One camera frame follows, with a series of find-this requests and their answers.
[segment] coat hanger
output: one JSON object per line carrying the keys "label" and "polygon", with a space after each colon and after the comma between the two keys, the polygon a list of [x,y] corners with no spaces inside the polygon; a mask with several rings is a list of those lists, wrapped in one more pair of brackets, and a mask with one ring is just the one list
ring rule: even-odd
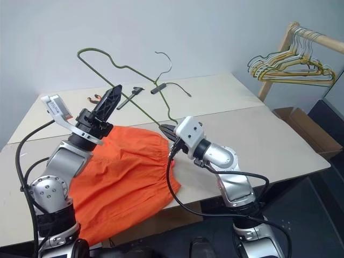
{"label": "coat hanger", "polygon": [[[293,38],[288,51],[274,52],[265,58],[256,56],[249,61],[249,72],[260,81],[288,82],[320,85],[333,84],[335,73],[329,66],[323,66],[312,58],[312,43],[319,33],[312,33],[311,39],[301,36],[310,30],[296,26],[292,28]],[[287,70],[295,65],[307,65],[308,69]]]}
{"label": "coat hanger", "polygon": [[[165,105],[166,105],[166,107],[167,107],[167,116],[168,116],[168,118],[169,118],[170,120],[172,120],[173,122],[175,122],[176,124],[178,124],[177,120],[174,119],[174,118],[172,118],[172,117],[170,116],[170,106],[168,105],[168,103],[167,103],[167,101],[166,101],[166,99],[165,99],[163,93],[161,92],[161,90],[160,90],[160,88],[158,87],[158,84],[157,84],[157,82],[158,82],[159,78],[161,77],[161,75],[162,75],[162,74],[165,74],[165,73],[168,73],[168,72],[171,71],[171,69],[172,69],[172,62],[171,62],[171,59],[170,59],[170,57],[169,57],[166,53],[164,53],[164,52],[155,52],[156,54],[164,54],[164,55],[168,58],[168,60],[169,60],[170,67],[169,67],[169,69],[168,69],[167,71],[163,71],[162,73],[160,73],[160,75],[157,77],[157,79],[154,80],[154,79],[151,79],[150,77],[144,75],[143,73],[139,72],[138,70],[136,70],[136,69],[134,69],[134,68],[132,68],[132,67],[130,67],[130,66],[127,66],[127,65],[119,66],[119,65],[117,65],[117,64],[114,62],[114,60],[112,59],[112,57],[111,57],[111,55],[110,55],[109,53],[107,53],[107,52],[105,52],[105,51],[103,51],[103,50],[100,50],[100,49],[98,49],[98,48],[84,48],[84,49],[78,51],[78,52],[77,52],[77,57],[78,57],[87,67],[89,67],[93,72],[95,72],[100,78],[102,78],[105,82],[107,82],[107,83],[108,83],[109,85],[111,85],[112,87],[114,87],[114,85],[113,85],[108,79],[106,79],[101,73],[99,73],[99,72],[98,72],[95,68],[93,68],[89,63],[87,63],[85,59],[83,59],[83,58],[80,56],[82,53],[88,52],[88,51],[95,51],[95,52],[102,53],[102,54],[106,55],[106,56],[110,59],[110,62],[111,62],[112,65],[115,66],[116,68],[119,68],[119,69],[127,68],[127,69],[133,71],[134,73],[136,73],[136,74],[138,74],[138,75],[144,77],[145,79],[151,81],[151,82],[158,88],[159,93],[160,93],[160,95],[161,95],[161,97],[162,97],[162,99],[163,99],[163,101],[164,101],[164,103],[165,103]],[[179,84],[177,84],[177,83],[170,83],[170,84],[175,84],[175,85],[179,86],[182,90],[184,90],[184,89],[183,89]],[[126,99],[129,99],[123,92],[122,92],[122,95],[123,95]],[[131,103],[133,103],[138,109],[140,109],[140,110],[141,110],[146,116],[148,116],[153,122],[155,122],[156,124],[159,125],[159,123],[158,123],[156,120],[154,120],[154,119],[153,119],[146,111],[144,111],[139,105],[137,105],[137,104],[136,104],[134,101],[132,101],[131,99],[129,99],[129,101],[130,101]]]}

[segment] wooden rack pole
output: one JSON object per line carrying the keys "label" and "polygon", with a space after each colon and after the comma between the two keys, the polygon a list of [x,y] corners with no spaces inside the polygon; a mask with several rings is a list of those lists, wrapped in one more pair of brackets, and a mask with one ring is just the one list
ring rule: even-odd
{"label": "wooden rack pole", "polygon": [[[292,22],[288,25],[288,28],[285,32],[284,37],[283,37],[283,41],[282,41],[281,46],[279,47],[278,51],[281,52],[281,51],[286,51],[289,49],[290,44],[291,44],[289,35],[290,35],[292,28],[295,26],[299,26],[299,24],[297,22]],[[301,33],[300,36],[302,38],[305,38],[305,39],[313,40],[314,42],[316,42],[320,45],[323,45],[325,47],[328,47],[332,50],[335,50],[339,53],[344,54],[344,42],[340,42],[340,41],[333,39],[333,38],[326,36],[326,35],[320,35],[320,36],[314,38],[312,33],[313,33],[312,31],[306,31],[306,32]],[[263,83],[263,86],[260,89],[259,94],[258,94],[258,98],[261,101],[264,102],[265,98],[267,97],[267,94],[269,93],[269,90],[270,90],[272,84],[273,84],[272,82],[264,82]]]}
{"label": "wooden rack pole", "polygon": [[[287,51],[290,47],[290,31],[294,26],[299,26],[299,24],[297,22],[292,22],[288,25],[288,27],[286,28],[286,32],[284,34],[283,40],[281,42],[281,45],[278,48],[278,51]],[[261,87],[259,94],[258,94],[258,98],[264,102],[265,98],[267,97],[267,94],[269,93],[269,90],[272,86],[272,82],[263,82],[263,86]]]}

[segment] cardboard box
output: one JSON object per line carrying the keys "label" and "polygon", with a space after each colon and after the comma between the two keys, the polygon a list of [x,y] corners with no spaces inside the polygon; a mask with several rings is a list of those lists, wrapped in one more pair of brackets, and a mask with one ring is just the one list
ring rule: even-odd
{"label": "cardboard box", "polygon": [[293,107],[275,109],[273,113],[294,129],[324,159],[329,160],[342,151],[342,146],[326,133],[305,112]]}

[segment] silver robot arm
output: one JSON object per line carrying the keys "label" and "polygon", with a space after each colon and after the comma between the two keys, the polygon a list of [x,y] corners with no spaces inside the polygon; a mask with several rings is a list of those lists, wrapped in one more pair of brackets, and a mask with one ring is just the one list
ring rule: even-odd
{"label": "silver robot arm", "polygon": [[[187,155],[195,164],[208,164],[215,171],[240,171],[238,155],[229,147],[222,147],[206,140],[201,124],[194,117],[186,117],[174,131],[187,146]],[[246,176],[216,175],[218,187],[227,207],[240,214],[258,214],[255,193]],[[246,219],[233,219],[233,228],[240,239],[238,245],[242,257],[261,258],[274,256],[284,258],[271,227],[252,223]]]}
{"label": "silver robot arm", "polygon": [[44,173],[30,184],[30,194],[38,204],[35,213],[41,244],[39,257],[87,257],[88,244],[78,238],[80,225],[68,192],[72,179],[83,171],[94,148],[103,144],[101,138],[112,130],[106,121],[120,96],[121,85],[108,90],[93,111],[81,111],[76,126],[67,122],[72,116],[58,95],[41,99],[55,122],[72,134],[51,155]]}

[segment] orange cloth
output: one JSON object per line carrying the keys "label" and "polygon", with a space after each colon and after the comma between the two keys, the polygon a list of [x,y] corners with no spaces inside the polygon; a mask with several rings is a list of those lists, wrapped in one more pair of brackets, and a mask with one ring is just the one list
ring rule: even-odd
{"label": "orange cloth", "polygon": [[[156,214],[172,201],[168,142],[155,132],[115,126],[70,186],[80,238],[94,245]],[[174,191],[180,187],[171,175]]]}

